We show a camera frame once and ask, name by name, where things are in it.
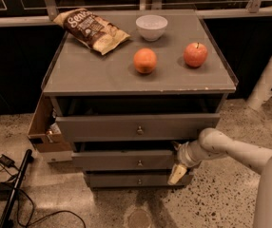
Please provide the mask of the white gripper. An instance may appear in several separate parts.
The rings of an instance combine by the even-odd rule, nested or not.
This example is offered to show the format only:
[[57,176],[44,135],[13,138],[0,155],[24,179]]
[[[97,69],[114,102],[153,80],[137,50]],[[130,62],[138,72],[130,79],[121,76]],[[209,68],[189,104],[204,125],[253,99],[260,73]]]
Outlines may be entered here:
[[179,163],[173,165],[167,183],[169,185],[175,185],[185,175],[187,167],[196,166],[201,160],[197,157],[199,145],[196,141],[185,143],[172,141],[171,144],[177,151],[177,160]]

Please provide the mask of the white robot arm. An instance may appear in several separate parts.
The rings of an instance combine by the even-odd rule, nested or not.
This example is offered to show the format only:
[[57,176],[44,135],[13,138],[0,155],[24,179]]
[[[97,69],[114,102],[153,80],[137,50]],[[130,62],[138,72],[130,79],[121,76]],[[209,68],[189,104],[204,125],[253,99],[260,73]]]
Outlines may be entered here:
[[[257,117],[272,121],[272,56],[246,105]],[[272,142],[258,146],[234,140],[215,128],[206,128],[196,141],[178,146],[178,162],[173,166],[168,182],[174,184],[187,169],[224,156],[257,173],[260,179],[253,209],[245,208],[241,212],[225,207],[221,209],[221,218],[238,220],[236,225],[226,224],[223,228],[246,228],[246,216],[253,217],[253,228],[272,228]]]

